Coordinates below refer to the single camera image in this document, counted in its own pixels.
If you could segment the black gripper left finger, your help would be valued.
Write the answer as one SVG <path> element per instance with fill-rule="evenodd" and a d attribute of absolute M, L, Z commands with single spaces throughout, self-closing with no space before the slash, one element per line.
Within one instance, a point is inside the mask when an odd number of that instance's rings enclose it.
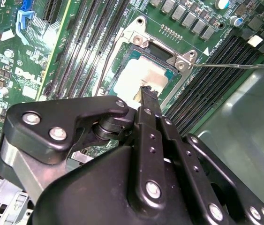
<path fill-rule="evenodd" d="M 166 179 L 150 86 L 139 89 L 140 107 L 117 96 L 16 104 L 9 108 L 0 141 L 0 173 L 11 172 L 34 200 L 60 177 L 117 147 L 131 147 L 128 202 L 138 213 L 166 206 Z"/>

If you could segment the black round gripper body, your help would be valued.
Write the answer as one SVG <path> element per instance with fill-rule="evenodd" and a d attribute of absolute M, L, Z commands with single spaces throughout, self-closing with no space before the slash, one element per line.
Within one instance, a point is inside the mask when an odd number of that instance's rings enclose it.
<path fill-rule="evenodd" d="M 189 204 L 164 162 L 166 206 L 154 217 L 134 211 L 128 202 L 128 177 L 134 150 L 117 147 L 50 184 L 38 199 L 33 225 L 204 225 L 201 211 Z"/>

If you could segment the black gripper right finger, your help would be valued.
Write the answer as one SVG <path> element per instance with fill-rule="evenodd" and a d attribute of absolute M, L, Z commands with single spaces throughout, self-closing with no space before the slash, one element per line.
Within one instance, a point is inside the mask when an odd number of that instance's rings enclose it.
<path fill-rule="evenodd" d="M 173 165 L 193 225 L 264 225 L 264 203 L 196 135 L 181 137 L 162 115 L 158 92 L 148 91 L 164 155 Z"/>

